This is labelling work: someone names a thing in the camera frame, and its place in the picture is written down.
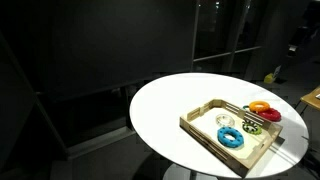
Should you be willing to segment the wooden slatted tray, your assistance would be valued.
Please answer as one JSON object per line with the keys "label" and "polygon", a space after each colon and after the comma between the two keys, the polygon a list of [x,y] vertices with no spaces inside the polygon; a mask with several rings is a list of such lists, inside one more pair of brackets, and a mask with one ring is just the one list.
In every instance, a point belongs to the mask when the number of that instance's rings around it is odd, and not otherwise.
{"label": "wooden slatted tray", "polygon": [[283,129],[221,99],[210,100],[182,115],[180,127],[242,178]]}

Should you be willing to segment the round white table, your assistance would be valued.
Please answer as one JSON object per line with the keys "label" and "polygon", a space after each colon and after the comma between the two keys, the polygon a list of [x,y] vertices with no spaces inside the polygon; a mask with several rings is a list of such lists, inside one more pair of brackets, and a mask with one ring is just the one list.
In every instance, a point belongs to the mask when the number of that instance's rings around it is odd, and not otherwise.
{"label": "round white table", "polygon": [[182,114],[214,98],[236,106],[264,100],[282,114],[280,139],[248,173],[248,180],[285,172],[305,155],[309,133],[296,110],[272,92],[229,76],[182,73],[156,79],[135,94],[130,118],[141,139],[165,158],[196,172],[236,179],[237,174],[179,127]]}

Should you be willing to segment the yellow object on floor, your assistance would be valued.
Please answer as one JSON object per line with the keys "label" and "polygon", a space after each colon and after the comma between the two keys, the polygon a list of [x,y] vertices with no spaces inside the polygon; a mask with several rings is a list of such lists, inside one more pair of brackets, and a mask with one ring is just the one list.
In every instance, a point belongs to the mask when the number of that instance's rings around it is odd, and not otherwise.
{"label": "yellow object on floor", "polygon": [[269,73],[268,75],[266,75],[264,77],[264,82],[267,83],[267,84],[273,83],[274,82],[273,74]]}

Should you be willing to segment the wooden side table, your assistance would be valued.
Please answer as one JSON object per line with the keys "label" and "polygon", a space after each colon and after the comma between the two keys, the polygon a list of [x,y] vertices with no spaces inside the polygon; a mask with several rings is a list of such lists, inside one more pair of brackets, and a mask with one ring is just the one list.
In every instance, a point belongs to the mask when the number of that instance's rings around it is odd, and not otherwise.
{"label": "wooden side table", "polygon": [[304,103],[306,107],[312,107],[316,110],[320,110],[320,86],[316,87],[310,93],[303,95],[297,105]]}

